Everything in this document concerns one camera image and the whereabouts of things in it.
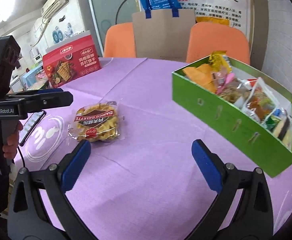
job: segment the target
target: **phone screen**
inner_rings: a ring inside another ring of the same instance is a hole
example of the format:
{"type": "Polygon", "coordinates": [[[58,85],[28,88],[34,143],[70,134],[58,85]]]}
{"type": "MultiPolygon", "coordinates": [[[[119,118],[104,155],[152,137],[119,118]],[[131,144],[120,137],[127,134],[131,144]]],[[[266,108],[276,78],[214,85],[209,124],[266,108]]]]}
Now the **phone screen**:
{"type": "Polygon", "coordinates": [[[40,111],[38,113],[33,113],[31,117],[23,126],[23,130],[19,132],[19,145],[23,146],[28,136],[32,133],[36,125],[41,121],[41,119],[46,115],[45,111],[40,111]]]}

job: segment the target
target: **brown paper bag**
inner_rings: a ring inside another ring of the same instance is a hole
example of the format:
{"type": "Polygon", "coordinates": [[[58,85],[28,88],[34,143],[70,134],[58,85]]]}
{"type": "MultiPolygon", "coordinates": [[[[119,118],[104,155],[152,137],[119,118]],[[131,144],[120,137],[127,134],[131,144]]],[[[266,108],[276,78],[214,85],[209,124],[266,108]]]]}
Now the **brown paper bag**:
{"type": "Polygon", "coordinates": [[[173,17],[172,9],[151,10],[132,15],[137,57],[186,62],[190,29],[196,23],[191,9],[177,9],[179,17],[173,17]]]}

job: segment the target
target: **orange chair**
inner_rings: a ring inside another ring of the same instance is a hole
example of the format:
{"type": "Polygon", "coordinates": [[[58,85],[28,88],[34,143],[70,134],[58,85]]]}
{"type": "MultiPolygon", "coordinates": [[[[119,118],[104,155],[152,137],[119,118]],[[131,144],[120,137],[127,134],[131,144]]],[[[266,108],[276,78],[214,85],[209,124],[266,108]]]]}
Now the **orange chair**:
{"type": "Polygon", "coordinates": [[[249,44],[240,30],[211,22],[195,24],[190,31],[186,62],[192,63],[216,50],[226,50],[226,55],[250,64],[249,44]]]}
{"type": "Polygon", "coordinates": [[[108,29],[104,57],[136,57],[133,23],[121,23],[108,29]]]}

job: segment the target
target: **paper bag handle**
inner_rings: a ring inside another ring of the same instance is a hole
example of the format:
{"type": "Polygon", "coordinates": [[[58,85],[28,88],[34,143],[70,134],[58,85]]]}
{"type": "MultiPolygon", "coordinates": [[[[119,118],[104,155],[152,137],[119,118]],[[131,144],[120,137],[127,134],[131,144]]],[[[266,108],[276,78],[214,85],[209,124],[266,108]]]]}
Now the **paper bag handle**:
{"type": "MultiPolygon", "coordinates": [[[[170,5],[170,7],[172,9],[173,17],[179,17],[178,8],[173,5],[171,0],[168,0],[168,2],[169,2],[169,5],[170,5]]],[[[146,5],[147,5],[147,9],[145,10],[146,19],[150,19],[151,18],[151,12],[150,11],[152,10],[152,7],[150,5],[149,0],[146,0],[146,5]]]]}

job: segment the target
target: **round table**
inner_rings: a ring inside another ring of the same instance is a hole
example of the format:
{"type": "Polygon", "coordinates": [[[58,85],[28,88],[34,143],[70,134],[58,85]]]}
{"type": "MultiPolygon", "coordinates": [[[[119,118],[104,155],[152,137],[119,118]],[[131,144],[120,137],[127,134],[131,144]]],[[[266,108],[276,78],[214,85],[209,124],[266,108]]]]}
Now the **round table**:
{"type": "MultiPolygon", "coordinates": [[[[119,101],[125,139],[92,144],[91,156],[67,198],[100,240],[184,239],[216,196],[192,157],[192,142],[202,139],[224,163],[238,169],[252,171],[256,164],[172,101],[171,72],[185,63],[100,60],[101,70],[62,87],[72,92],[74,102],[47,110],[37,132],[22,147],[26,167],[47,168],[74,149],[77,142],[67,137],[67,125],[79,108],[101,100],[119,101]]],[[[22,166],[19,155],[15,163],[22,166]]],[[[266,178],[276,232],[292,212],[292,165],[277,177],[266,178]]],[[[62,228],[47,195],[41,194],[53,224],[62,228]]],[[[240,195],[238,191],[222,228],[231,221],[240,195]]]]}

